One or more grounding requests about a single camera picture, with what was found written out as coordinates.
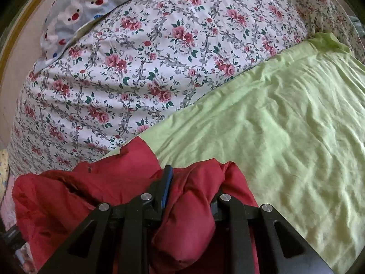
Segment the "grey bear print pillow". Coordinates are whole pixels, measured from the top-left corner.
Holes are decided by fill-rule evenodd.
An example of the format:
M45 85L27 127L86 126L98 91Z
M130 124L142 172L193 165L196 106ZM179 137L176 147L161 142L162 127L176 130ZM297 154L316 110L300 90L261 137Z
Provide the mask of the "grey bear print pillow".
M40 38L42 56L38 73L56 61L91 23L130 0L55 0L47 15Z

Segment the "rose floral white duvet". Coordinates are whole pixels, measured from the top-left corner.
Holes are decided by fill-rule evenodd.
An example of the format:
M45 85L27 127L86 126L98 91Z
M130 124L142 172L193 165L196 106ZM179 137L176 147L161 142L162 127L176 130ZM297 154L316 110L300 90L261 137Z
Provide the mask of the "rose floral white duvet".
M10 175L96 161L318 32L364 60L337 0L130 0L87 25L17 100Z

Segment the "yellow floral pillow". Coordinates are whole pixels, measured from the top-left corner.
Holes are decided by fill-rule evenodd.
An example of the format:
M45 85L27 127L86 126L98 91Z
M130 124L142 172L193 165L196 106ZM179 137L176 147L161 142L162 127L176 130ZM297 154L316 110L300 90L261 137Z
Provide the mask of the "yellow floral pillow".
M8 185L9 154L6 149L0 151L0 199L2 200Z

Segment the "red quilted puffer jacket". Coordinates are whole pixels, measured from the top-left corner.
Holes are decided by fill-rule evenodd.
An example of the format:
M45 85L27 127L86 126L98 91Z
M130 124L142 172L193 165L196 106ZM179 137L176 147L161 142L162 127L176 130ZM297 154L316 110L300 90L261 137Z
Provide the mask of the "red quilted puffer jacket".
M100 203L130 202L159 180L163 170L139 137L119 154L72 171L19 176L13 187L17 225L40 269ZM244 175L233 162L215 159L176 168L162 225L152 239L154 273L175 273L201 258L215 232L210 203L218 192L256 206Z

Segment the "light green bed sheet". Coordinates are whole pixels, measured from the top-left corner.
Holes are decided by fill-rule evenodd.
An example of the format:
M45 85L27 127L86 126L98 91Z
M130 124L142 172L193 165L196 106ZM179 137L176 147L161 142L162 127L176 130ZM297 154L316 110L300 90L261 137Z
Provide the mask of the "light green bed sheet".
M335 273L364 248L364 64L317 33L141 133L161 165L236 163Z

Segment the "gold framed wall picture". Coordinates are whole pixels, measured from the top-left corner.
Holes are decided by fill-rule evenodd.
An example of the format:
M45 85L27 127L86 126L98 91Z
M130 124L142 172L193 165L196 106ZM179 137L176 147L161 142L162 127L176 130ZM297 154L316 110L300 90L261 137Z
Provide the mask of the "gold framed wall picture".
M42 0L12 0L1 8L1 78L18 36Z

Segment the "pink blanket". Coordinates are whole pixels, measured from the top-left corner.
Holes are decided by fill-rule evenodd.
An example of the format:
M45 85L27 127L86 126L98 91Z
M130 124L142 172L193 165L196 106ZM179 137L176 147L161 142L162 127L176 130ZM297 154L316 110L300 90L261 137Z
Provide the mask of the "pink blanket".
M8 180L8 186L5 191L3 201L1 203L1 219L4 223L6 231L16 224L15 204L12 198L14 182L14 176L10 175Z

